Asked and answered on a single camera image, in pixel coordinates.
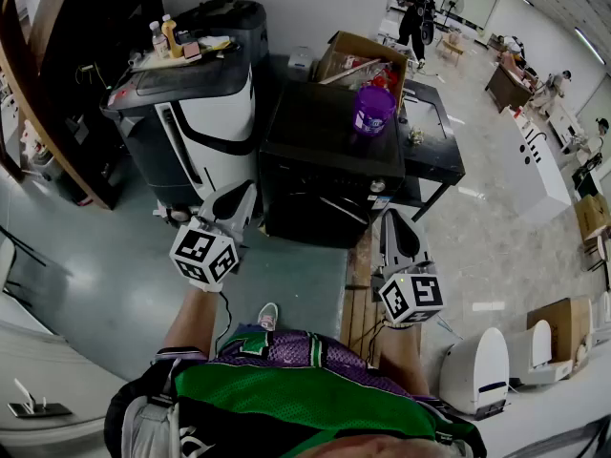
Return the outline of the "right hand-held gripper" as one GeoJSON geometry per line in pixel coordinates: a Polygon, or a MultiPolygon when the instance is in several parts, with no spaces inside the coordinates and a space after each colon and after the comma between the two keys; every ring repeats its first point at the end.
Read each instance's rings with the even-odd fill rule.
{"type": "Polygon", "coordinates": [[[374,299],[385,308],[385,325],[424,323],[445,308],[442,284],[436,273],[424,231],[409,216],[390,208],[382,216],[380,250],[387,267],[410,266],[371,277],[374,299]]]}

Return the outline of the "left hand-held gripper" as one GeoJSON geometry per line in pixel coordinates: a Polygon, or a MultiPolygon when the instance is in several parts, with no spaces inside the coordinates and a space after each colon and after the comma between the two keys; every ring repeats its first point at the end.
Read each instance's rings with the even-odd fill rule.
{"type": "Polygon", "coordinates": [[[180,227],[169,257],[179,273],[204,291],[219,292],[243,258],[243,231],[253,216],[257,185],[234,182],[210,194],[180,227]]]}

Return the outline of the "person's left forearm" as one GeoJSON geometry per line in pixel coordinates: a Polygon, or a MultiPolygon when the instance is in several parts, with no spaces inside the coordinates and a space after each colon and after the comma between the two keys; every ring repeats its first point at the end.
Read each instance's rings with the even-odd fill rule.
{"type": "Polygon", "coordinates": [[[164,338],[163,346],[196,348],[208,357],[220,299],[220,293],[192,288],[185,296],[179,313],[164,338]]]}

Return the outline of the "open cardboard box with clutter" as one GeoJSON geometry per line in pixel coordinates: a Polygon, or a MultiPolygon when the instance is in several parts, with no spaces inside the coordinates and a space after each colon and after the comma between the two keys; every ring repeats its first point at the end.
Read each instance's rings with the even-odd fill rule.
{"type": "Polygon", "coordinates": [[[327,50],[317,65],[315,80],[321,82],[344,72],[343,64],[349,56],[354,56],[361,64],[375,59],[380,59],[379,64],[390,63],[390,70],[395,72],[397,79],[389,85],[389,90],[397,100],[397,106],[401,105],[408,58],[401,52],[361,35],[337,31],[328,41],[327,50]]]}

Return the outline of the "wooden slat pallet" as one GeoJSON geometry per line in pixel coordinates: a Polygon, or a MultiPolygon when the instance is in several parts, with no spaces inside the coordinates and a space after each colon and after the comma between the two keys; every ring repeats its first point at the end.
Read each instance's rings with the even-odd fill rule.
{"type": "Polygon", "coordinates": [[[376,302],[370,288],[346,289],[340,342],[373,366],[380,362],[382,344],[379,331],[383,326],[386,309],[376,302]]]}

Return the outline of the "black table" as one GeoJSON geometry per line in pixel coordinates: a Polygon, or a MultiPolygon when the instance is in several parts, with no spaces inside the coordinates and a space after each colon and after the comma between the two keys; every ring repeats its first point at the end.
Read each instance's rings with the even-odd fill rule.
{"type": "Polygon", "coordinates": [[[398,134],[406,178],[393,202],[415,210],[419,221],[465,176],[466,171],[446,108],[433,86],[407,79],[398,109],[398,134]],[[424,142],[409,141],[411,129],[424,132],[424,142]]]}

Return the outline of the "black and white machine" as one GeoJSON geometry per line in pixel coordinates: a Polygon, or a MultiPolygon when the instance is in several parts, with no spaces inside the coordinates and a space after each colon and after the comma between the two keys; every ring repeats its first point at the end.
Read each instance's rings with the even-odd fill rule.
{"type": "Polygon", "coordinates": [[[128,71],[100,111],[166,208],[200,206],[221,188],[258,176],[255,88],[241,52],[128,71]]]}

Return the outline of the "white and pink shoe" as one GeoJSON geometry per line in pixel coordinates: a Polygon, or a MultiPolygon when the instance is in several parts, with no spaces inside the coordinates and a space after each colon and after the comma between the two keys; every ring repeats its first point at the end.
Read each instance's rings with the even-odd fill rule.
{"type": "Polygon", "coordinates": [[[275,302],[268,302],[259,312],[257,324],[266,331],[274,331],[279,319],[279,308],[275,302]]]}

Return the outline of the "black washing machine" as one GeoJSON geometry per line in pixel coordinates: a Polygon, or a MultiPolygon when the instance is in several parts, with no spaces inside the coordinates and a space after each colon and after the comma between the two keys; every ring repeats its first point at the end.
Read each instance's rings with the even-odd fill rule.
{"type": "Polygon", "coordinates": [[[353,129],[356,94],[328,85],[284,84],[259,151],[263,223],[270,237],[350,249],[366,233],[405,179],[398,122],[380,135],[353,129]],[[264,156],[300,165],[305,183],[268,181],[264,156]],[[370,185],[386,188],[373,193],[370,185]]]}

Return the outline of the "purple plastic bucket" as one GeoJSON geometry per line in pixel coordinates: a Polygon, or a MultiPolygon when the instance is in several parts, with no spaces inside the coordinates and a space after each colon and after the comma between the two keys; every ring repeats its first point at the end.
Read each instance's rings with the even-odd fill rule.
{"type": "Polygon", "coordinates": [[[353,129],[361,135],[380,135],[395,111],[396,99],[387,89],[364,86],[355,96],[353,129]]]}

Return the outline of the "white counter island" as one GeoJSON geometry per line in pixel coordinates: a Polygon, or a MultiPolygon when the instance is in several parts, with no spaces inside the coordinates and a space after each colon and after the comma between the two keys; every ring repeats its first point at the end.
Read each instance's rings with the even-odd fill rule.
{"type": "Polygon", "coordinates": [[[543,225],[572,206],[547,135],[511,108],[499,115],[501,164],[517,215],[543,225]]]}

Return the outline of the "light wooden board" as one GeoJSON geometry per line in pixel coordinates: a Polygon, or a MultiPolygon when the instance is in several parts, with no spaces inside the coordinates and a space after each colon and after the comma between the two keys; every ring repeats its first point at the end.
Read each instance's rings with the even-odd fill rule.
{"type": "Polygon", "coordinates": [[[135,61],[133,64],[128,66],[128,71],[132,73],[145,72],[159,69],[173,69],[179,67],[190,66],[192,64],[199,64],[206,60],[222,59],[231,52],[229,50],[218,50],[200,53],[198,56],[185,58],[184,56],[179,58],[159,58],[155,52],[150,52],[144,55],[140,60],[135,61]]]}

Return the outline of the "small white device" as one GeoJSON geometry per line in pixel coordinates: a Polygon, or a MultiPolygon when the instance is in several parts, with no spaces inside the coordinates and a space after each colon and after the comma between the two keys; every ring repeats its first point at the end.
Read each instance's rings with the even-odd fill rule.
{"type": "Polygon", "coordinates": [[[298,82],[311,82],[314,80],[318,60],[309,47],[295,47],[287,62],[287,77],[298,82]]]}

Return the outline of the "white and yellow papers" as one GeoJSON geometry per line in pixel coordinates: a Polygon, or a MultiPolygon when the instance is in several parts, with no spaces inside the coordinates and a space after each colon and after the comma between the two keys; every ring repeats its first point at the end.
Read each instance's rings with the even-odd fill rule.
{"type": "Polygon", "coordinates": [[[203,36],[197,40],[197,43],[199,45],[201,54],[232,52],[240,48],[240,44],[228,35],[203,36]]]}

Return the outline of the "wooden stick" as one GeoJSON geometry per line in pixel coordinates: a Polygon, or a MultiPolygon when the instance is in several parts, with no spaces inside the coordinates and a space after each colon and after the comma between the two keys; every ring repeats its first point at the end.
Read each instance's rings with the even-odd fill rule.
{"type": "Polygon", "coordinates": [[[367,67],[375,65],[375,64],[379,63],[380,61],[381,61],[381,58],[370,60],[369,62],[366,62],[366,63],[364,63],[364,64],[362,64],[360,66],[357,66],[357,67],[352,68],[350,70],[346,70],[346,71],[343,71],[341,73],[337,73],[337,74],[335,74],[333,76],[330,76],[328,78],[325,78],[325,79],[319,81],[318,83],[321,84],[321,85],[328,85],[328,84],[333,83],[333,82],[335,82],[337,80],[340,80],[340,79],[348,77],[348,76],[350,76],[350,75],[352,75],[354,73],[357,73],[357,72],[359,72],[359,71],[361,71],[363,69],[366,69],[367,67]]]}

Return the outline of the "yellow plastic bottle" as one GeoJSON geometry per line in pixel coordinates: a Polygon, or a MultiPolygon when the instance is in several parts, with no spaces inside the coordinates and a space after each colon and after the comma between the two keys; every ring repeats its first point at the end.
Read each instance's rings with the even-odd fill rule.
{"type": "Polygon", "coordinates": [[[167,40],[169,46],[169,53],[174,59],[183,56],[182,46],[178,42],[176,37],[176,29],[177,23],[172,19],[169,14],[164,14],[162,16],[161,31],[167,40]]]}

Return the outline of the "dark grey machine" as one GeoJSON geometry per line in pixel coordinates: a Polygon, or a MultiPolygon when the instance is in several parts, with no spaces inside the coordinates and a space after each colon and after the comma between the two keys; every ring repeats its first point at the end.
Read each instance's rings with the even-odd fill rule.
{"type": "Polygon", "coordinates": [[[251,0],[209,0],[175,18],[179,39],[187,33],[197,42],[200,37],[228,35],[248,56],[254,72],[269,64],[266,12],[262,4],[251,0]]]}

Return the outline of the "green and purple jersey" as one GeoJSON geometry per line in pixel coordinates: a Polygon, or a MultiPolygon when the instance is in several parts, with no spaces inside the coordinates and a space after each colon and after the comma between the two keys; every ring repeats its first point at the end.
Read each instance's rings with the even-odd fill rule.
{"type": "Polygon", "coordinates": [[[316,333],[248,330],[212,360],[191,348],[157,359],[173,362],[164,393],[173,404],[179,458],[294,458],[373,437],[487,457],[475,425],[316,333]]]}

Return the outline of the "brown wooden desk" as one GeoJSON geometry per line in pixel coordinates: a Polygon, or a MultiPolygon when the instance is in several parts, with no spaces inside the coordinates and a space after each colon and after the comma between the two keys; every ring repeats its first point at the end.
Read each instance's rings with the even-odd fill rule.
{"type": "Polygon", "coordinates": [[[499,113],[506,107],[515,110],[524,106],[533,95],[531,90],[502,64],[496,67],[485,91],[492,97],[499,113]]]}

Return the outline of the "wooden stool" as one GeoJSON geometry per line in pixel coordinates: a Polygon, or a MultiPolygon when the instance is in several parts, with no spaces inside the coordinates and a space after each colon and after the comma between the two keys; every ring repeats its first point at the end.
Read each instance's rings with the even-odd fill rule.
{"type": "Polygon", "coordinates": [[[454,65],[457,66],[465,50],[461,43],[460,34],[457,32],[444,33],[440,38],[438,46],[454,58],[454,65]]]}

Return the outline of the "dark brown wooden shelf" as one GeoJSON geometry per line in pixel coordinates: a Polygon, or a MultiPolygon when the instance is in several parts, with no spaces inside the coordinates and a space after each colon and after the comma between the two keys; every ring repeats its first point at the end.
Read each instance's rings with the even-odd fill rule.
{"type": "Polygon", "coordinates": [[[25,30],[17,0],[0,0],[0,71],[21,113],[84,198],[107,210],[119,138],[100,105],[131,52],[150,47],[161,11],[162,0],[39,0],[25,30]]]}

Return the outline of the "white chair with black legs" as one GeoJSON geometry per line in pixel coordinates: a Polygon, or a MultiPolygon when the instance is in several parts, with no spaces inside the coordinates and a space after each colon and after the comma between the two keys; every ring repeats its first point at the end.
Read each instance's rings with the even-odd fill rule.
{"type": "Polygon", "coordinates": [[[30,309],[32,308],[32,304],[30,302],[16,296],[10,290],[11,286],[22,288],[20,283],[10,280],[10,273],[14,263],[16,262],[17,251],[21,250],[24,254],[43,267],[46,267],[47,263],[42,260],[41,255],[36,250],[10,233],[2,225],[0,225],[0,235],[3,236],[3,239],[0,240],[0,292],[18,302],[26,309],[30,309]]]}

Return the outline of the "black standing fan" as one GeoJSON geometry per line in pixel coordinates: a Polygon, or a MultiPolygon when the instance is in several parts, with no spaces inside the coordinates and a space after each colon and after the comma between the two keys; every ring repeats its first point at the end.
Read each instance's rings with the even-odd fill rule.
{"type": "Polygon", "coordinates": [[[458,22],[464,7],[464,0],[443,0],[440,7],[440,13],[442,15],[441,25],[446,27],[449,19],[458,22]]]}

